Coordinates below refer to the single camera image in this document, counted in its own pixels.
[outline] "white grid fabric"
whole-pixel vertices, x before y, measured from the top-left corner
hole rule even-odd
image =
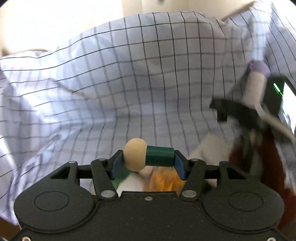
[[[260,1],[226,22],[197,12],[134,15],[49,52],[2,58],[0,216],[16,223],[23,190],[67,161],[108,158],[131,138],[186,156],[209,132],[233,140],[239,130],[217,123],[212,97],[241,97],[252,59],[295,84],[295,38],[285,15]],[[292,184],[293,150],[283,147]]]

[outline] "white wall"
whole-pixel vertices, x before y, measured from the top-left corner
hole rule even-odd
[[[198,11],[223,18],[251,0],[8,0],[0,50],[50,50],[94,26],[132,14]]]
[[[10,53],[49,50],[122,17],[121,0],[8,0],[0,8],[2,47]]]

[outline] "purple cap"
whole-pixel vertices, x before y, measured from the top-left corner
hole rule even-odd
[[[270,70],[267,67],[266,63],[264,63],[263,61],[258,61],[258,60],[250,61],[248,64],[248,69],[249,71],[256,71],[261,74],[264,74],[266,78],[270,76]]]

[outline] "screw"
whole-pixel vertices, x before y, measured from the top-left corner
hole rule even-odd
[[[31,241],[31,239],[29,237],[25,236],[25,237],[22,237],[22,241]]]
[[[182,195],[184,197],[193,198],[193,197],[196,197],[197,193],[196,191],[193,191],[193,190],[185,190],[182,192]]]
[[[111,198],[115,196],[115,192],[112,190],[105,190],[101,192],[101,196],[104,198]]]
[[[153,197],[150,197],[150,196],[145,197],[146,201],[152,201],[152,199],[153,199]]]

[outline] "green led light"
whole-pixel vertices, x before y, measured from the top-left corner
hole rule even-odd
[[[279,93],[275,87],[274,87],[274,89],[276,90],[277,93]]]
[[[277,90],[278,92],[281,92],[281,90],[279,89],[279,87],[277,87],[276,83],[274,83],[274,87],[276,88],[276,90]]]

